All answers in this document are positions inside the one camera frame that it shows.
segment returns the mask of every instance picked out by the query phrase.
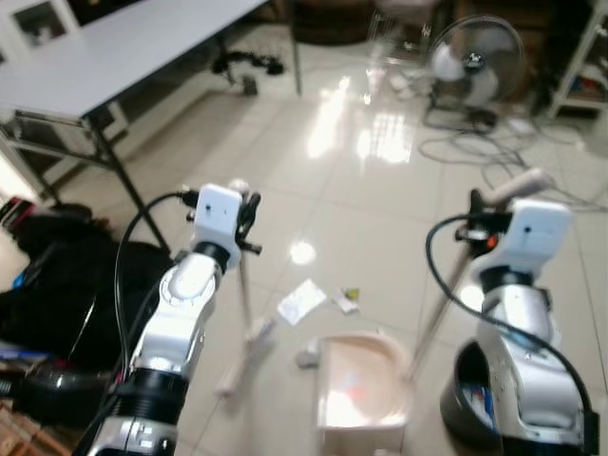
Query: white table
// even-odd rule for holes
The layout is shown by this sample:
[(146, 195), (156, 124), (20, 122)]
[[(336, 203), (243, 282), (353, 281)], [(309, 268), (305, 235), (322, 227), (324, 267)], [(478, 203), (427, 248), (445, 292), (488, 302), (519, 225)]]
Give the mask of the white table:
[[(268, 1), (142, 0), (55, 39), (27, 59), (0, 66), (0, 106), (20, 111), (30, 122), (80, 126), (91, 135), (97, 153), (84, 156), (27, 142), (13, 145), (34, 153), (76, 158), (116, 172), (141, 210), (142, 199), (93, 114), (186, 52), (219, 37), (236, 20)], [(225, 52), (219, 42), (220, 51)], [(299, 92), (299, 59), (295, 41), (293, 44)], [(44, 178), (37, 177), (59, 200)], [(161, 245), (166, 246), (154, 220), (146, 215), (146, 221)]]

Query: floor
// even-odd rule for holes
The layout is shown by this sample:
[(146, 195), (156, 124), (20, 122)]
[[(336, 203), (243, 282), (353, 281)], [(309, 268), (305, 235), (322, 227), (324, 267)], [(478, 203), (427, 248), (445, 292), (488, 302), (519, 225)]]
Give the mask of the floor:
[[(261, 28), (242, 43), (252, 46), (269, 37), (284, 39), (284, 31)], [(381, 330), (411, 349), (439, 295), (424, 257), (427, 231), (437, 220), (463, 212), (469, 189), (488, 189), (479, 166), (445, 164), (421, 155), (423, 142), (427, 153), (440, 159), (456, 160), (460, 153), (448, 141), (426, 142), (451, 133), (421, 124), (424, 98), (397, 102), (385, 93), (368, 100), (365, 46), (301, 50), (302, 98), (294, 95), (290, 73), (276, 79), (260, 75), (260, 95), (255, 98), (242, 97), (219, 78), (211, 78), (209, 84), (215, 86), (193, 99), (162, 132), (136, 150), (125, 147), (122, 152), (147, 200), (182, 184), (196, 187), (233, 177), (246, 179), (262, 195), (250, 238), (264, 250), (249, 261), (251, 296), (256, 313), (277, 322), (274, 347), (239, 400), (218, 400), (215, 384), (241, 346), (238, 289), (234, 273), (229, 273), (218, 292), (181, 416), (180, 455), (313, 455), (315, 371), (299, 370), (295, 354), (314, 338), (352, 330)], [(284, 45), (278, 51), (289, 52)], [(545, 126), (524, 157), (544, 167), (561, 188), (608, 205), (608, 156), (588, 145), (588, 129), (585, 123), (579, 123), (579, 130)], [(495, 137), (504, 137), (505, 131), (501, 126)], [(470, 145), (491, 148), (487, 143)], [(490, 171), (492, 182), (506, 179), (500, 169)], [(134, 214), (124, 190), (102, 171), (80, 173), (64, 194), (91, 204), (119, 231)], [(154, 214), (176, 251), (191, 235), (185, 212), (177, 204), (167, 204)], [(139, 236), (150, 238), (145, 227)], [(457, 248), (450, 236), (446, 233), (438, 240), (436, 256), (442, 270), (449, 267)], [(541, 278), (553, 296), (563, 351), (605, 420), (607, 243), (605, 213), (577, 214), (567, 240)], [(1, 285), (7, 286), (21, 263), (3, 238), (0, 248), (9, 258), (0, 269)], [(303, 261), (296, 254), (302, 250), (313, 250), (314, 255)], [(341, 287), (360, 288), (360, 313), (343, 315), (336, 306), (324, 304), (290, 326), (276, 313), (276, 306), (307, 278), (328, 294)], [(485, 454), (452, 441), (438, 407), (454, 356), (474, 335), (475, 326), (462, 312), (449, 311), (420, 372), (403, 454)], [(604, 455), (607, 428), (604, 424)]]

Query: table leg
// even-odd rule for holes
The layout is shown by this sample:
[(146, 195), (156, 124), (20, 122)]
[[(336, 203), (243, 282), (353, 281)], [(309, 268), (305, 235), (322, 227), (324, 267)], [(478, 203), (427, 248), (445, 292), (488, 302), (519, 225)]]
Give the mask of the table leg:
[(292, 41), (292, 53), (294, 54), (294, 77), (295, 77), (295, 92), (302, 96), (302, 69), (300, 64), (300, 52), (295, 40), (295, 0), (287, 0), (287, 24), (289, 27), (289, 35)]
[(161, 234), (161, 230), (159, 229), (154, 219), (150, 216), (150, 213), (145, 210), (145, 204), (143, 203), (142, 197), (140, 196), (137, 189), (135, 188), (135, 185), (129, 178), (129, 175), (124, 170), (123, 164), (116, 156), (112, 145), (107, 141), (104, 136), (104, 133), (100, 131), (100, 129), (95, 124), (93, 124), (91, 121), (88, 121), (88, 124), (90, 131), (94, 137), (95, 143), (97, 147), (99, 147), (101, 155), (107, 158), (109, 164), (112, 166), (112, 170), (116, 173), (119, 180), (123, 184), (124, 189), (129, 194), (129, 196), (137, 206), (138, 210), (142, 212), (143, 219), (150, 227), (152, 234), (159, 242), (161, 248), (167, 254), (170, 253), (171, 249), (169, 248), (167, 242), (164, 240), (164, 237)]
[(228, 78), (228, 82), (231, 86), (237, 83), (234, 74), (232, 74), (232, 69), (230, 68), (230, 60), (228, 59), (228, 48), (226, 47), (226, 42), (224, 41), (224, 37), (221, 33), (218, 35), (218, 48), (220, 58), (225, 59), (226, 61), (226, 77)]
[(29, 170), (31, 171), (31, 174), (33, 174), (34, 177), (36, 178), (36, 180), (40, 182), (40, 184), (42, 185), (42, 187), (44, 189), (45, 195), (47, 197), (53, 198), (57, 204), (61, 204), (61, 199), (59, 198), (59, 193), (57, 193), (57, 190), (55, 190), (53, 188), (53, 186), (50, 183), (48, 183), (48, 180), (47, 180), (47, 178), (45, 178), (44, 174), (41, 171), (38, 171), (36, 169), (36, 167), (31, 164), (31, 161), (29, 160), (29, 158), (26, 154), (24, 154), (21, 150), (19, 150), (16, 147), (14, 150), (15, 150), (16, 154), (21, 158), (21, 160), (23, 160), (25, 162), (25, 164), (28, 166)]

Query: electric fan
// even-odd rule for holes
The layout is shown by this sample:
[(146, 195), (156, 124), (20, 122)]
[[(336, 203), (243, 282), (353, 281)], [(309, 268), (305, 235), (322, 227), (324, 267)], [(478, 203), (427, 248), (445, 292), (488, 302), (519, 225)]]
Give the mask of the electric fan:
[[(491, 129), (497, 116), (490, 106), (504, 99), (522, 77), (522, 40), (501, 18), (467, 17), (437, 39), (428, 69), (435, 81), (425, 117), (429, 126), (478, 131), (483, 123)], [(430, 112), (438, 108), (463, 111), (465, 122), (430, 123)]]

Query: trash bin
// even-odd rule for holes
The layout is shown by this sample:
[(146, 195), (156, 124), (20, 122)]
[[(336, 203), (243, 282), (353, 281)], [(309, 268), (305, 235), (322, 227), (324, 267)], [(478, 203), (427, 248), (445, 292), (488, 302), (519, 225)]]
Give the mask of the trash bin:
[[(479, 397), (487, 391), (488, 416), (482, 419), (471, 406), (471, 390), (477, 389)], [(489, 420), (493, 420), (487, 362), (476, 341), (468, 342), (458, 354), (454, 372), (441, 396), (441, 414), (449, 433), (463, 444), (483, 450), (501, 447), (501, 437)]]

